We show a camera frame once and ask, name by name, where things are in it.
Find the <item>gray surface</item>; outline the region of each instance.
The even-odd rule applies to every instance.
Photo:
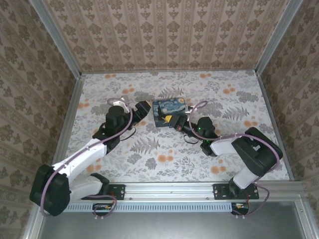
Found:
[[[252,217],[230,213],[91,213],[46,218],[41,239],[303,239],[293,202],[267,203]]]

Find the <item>fern pattern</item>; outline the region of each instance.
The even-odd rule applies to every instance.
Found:
[[[229,107],[226,112],[223,114],[223,118],[225,119],[231,119],[231,120],[235,120],[238,121],[238,119],[242,119],[244,116],[249,115],[248,111],[246,108],[239,108],[237,106],[235,106],[235,108],[231,108]]]
[[[217,135],[244,132],[248,121],[277,142],[254,71],[117,73],[86,75],[79,108],[72,128],[67,155],[83,147],[105,121],[107,99],[127,95],[130,106],[138,101],[183,98],[187,105],[207,100],[193,115],[193,122],[208,116]],[[136,133],[121,141],[110,153],[94,162],[82,174],[100,173],[112,182],[228,181],[244,164],[236,154],[218,158],[206,156],[200,142],[184,141],[169,127],[157,128],[153,112],[135,125]],[[125,132],[121,138],[132,132]],[[0,168],[0,178],[8,178],[9,168]],[[287,179],[285,166],[265,175],[265,179]],[[20,185],[30,184],[22,178]]]
[[[166,87],[161,91],[161,93],[158,95],[158,97],[165,98],[165,99],[172,99],[176,98],[177,96],[182,96],[184,94],[183,90],[177,87]]]
[[[152,150],[157,149],[160,147],[159,140],[156,140],[155,138],[152,140],[150,138],[140,138],[135,142],[134,146],[131,147],[130,151],[137,152],[137,153],[143,153],[146,154],[151,153]]]

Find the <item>starry night painting print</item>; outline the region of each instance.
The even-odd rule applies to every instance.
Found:
[[[184,115],[185,100],[183,98],[175,98],[154,101],[153,113],[156,127],[169,126],[169,123],[165,122],[165,117],[168,115]]]

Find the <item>metal frame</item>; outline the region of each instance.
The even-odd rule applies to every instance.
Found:
[[[287,172],[288,172],[289,179],[290,180],[294,180],[293,172],[291,171],[289,160],[288,160],[288,157],[287,157],[287,154],[286,154],[286,151],[285,151],[285,147],[284,147],[283,141],[282,141],[281,136],[279,134],[277,123],[276,123],[273,111],[271,109],[271,106],[270,106],[270,102],[269,102],[269,99],[268,99],[268,95],[267,95],[264,83],[263,83],[263,81],[261,79],[261,76],[259,74],[256,74],[256,76],[257,76],[257,80],[258,80],[258,83],[259,83],[259,87],[260,87],[261,93],[262,93],[262,95],[264,97],[264,100],[265,100],[265,104],[266,104],[266,107],[267,107],[267,110],[268,110],[268,114],[269,114],[271,123],[272,123],[273,128],[274,128],[275,136],[276,136],[276,138],[278,140],[278,145],[279,145],[279,147],[281,149],[283,149],[283,154],[284,154],[283,159],[284,159],[285,167],[286,167]]]
[[[58,142],[58,146],[54,155],[53,163],[60,161],[65,157],[68,142],[72,132],[72,125],[74,123],[77,105],[80,100],[82,93],[83,83],[85,76],[80,76],[80,66],[73,58],[73,54],[68,48],[64,41],[62,34],[60,34],[56,27],[52,17],[49,14],[48,9],[42,1],[30,0],[31,4],[39,14],[40,19],[44,23],[46,29],[50,33],[53,41],[57,45],[63,58],[68,64],[70,70],[76,78],[76,85],[74,87],[72,99],[68,108],[68,112],[65,118],[61,136]],[[273,55],[276,47],[286,32],[289,24],[299,9],[302,1],[289,1],[286,10],[283,13],[279,23],[277,24],[272,37],[270,38],[259,62],[257,63],[255,72],[257,73],[257,79],[265,99],[268,113],[270,115],[276,137],[278,139],[279,146],[283,149],[283,143],[279,135],[279,131],[273,116],[271,106],[260,77],[261,72],[265,69],[271,56]],[[196,70],[152,70],[152,71],[130,71],[130,72],[176,72],[176,71],[209,71],[210,69],[196,69]],[[106,73],[106,72],[90,72],[90,74]],[[124,73],[123,71],[110,71],[107,73]],[[291,168],[287,159],[287,155],[284,152],[284,162],[288,171],[290,180],[294,177],[291,172]],[[212,185],[215,183],[225,182],[187,182],[187,183],[123,183],[126,185],[126,194],[123,201],[124,204],[145,204],[145,203],[229,203],[229,202],[240,202],[240,200],[214,200],[214,194]],[[318,227],[315,222],[310,205],[307,201],[306,194],[304,192],[302,182],[276,180],[276,181],[261,181],[260,185],[266,187],[270,191],[269,201],[272,202],[286,202],[292,201],[295,203],[299,219],[301,221],[304,234],[307,239],[319,238]],[[263,201],[266,196],[266,192],[263,190],[259,191],[260,199],[254,201]],[[74,204],[80,203],[92,203],[92,201],[81,201],[75,202]],[[39,211],[38,206],[33,206],[26,230],[24,233],[24,239],[35,239],[38,238],[41,225],[43,222],[43,216]]]
[[[71,203],[63,213],[92,213],[96,203]],[[107,212],[109,210],[99,210],[96,212]],[[118,201],[115,213],[211,213],[211,212],[231,212],[231,203],[205,202],[205,203],[189,203],[189,202],[172,202],[172,203],[141,203],[130,201]]]
[[[73,57],[72,52],[64,41],[62,34],[60,33],[58,27],[54,23],[48,9],[46,8],[42,0],[30,0],[32,6],[34,7],[36,13],[39,15],[41,21],[43,22],[46,30],[52,37],[55,45],[59,49],[59,52],[63,56],[66,64],[69,66],[71,72],[73,73],[76,80],[81,78],[81,68]]]
[[[267,43],[267,46],[265,47],[256,65],[255,69],[258,75],[264,71],[266,65],[268,64],[271,56],[275,52],[279,42],[283,38],[288,26],[290,25],[291,21],[296,15],[296,12],[298,11],[302,2],[302,0],[292,0],[288,2],[283,15],[281,16],[271,38]]]
[[[68,111],[65,116],[65,120],[64,120],[61,135],[56,147],[56,151],[54,153],[54,157],[52,161],[53,164],[65,158],[66,150],[68,148],[68,144],[69,144],[69,140],[70,140],[70,136],[72,132],[72,126],[73,126],[76,111],[77,111],[77,106],[79,104],[80,97],[83,90],[84,80],[85,80],[85,77],[82,76],[79,80],[75,82],[72,98],[68,107]],[[23,238],[24,239],[38,238],[42,221],[43,221],[43,215],[40,213],[39,207],[37,205],[34,205],[32,207],[30,217],[24,231]]]
[[[243,68],[243,69],[158,69],[158,70],[130,70],[130,71],[84,71],[83,74],[85,75],[92,75],[92,74],[120,74],[120,73],[156,73],[156,72],[196,72],[196,71],[254,71],[253,68]]]

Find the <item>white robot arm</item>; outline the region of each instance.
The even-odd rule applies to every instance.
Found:
[[[127,113],[128,109],[121,102],[113,103],[106,114],[106,122],[84,147],[53,166],[40,166],[32,185],[30,199],[41,206],[42,210],[57,216],[70,201],[99,193],[104,195],[103,187],[108,187],[109,181],[103,176],[91,174],[86,179],[74,179],[95,160],[111,152],[119,144],[121,132],[126,128],[132,129],[151,109],[147,101],[142,101],[135,105],[136,110],[131,114]]]

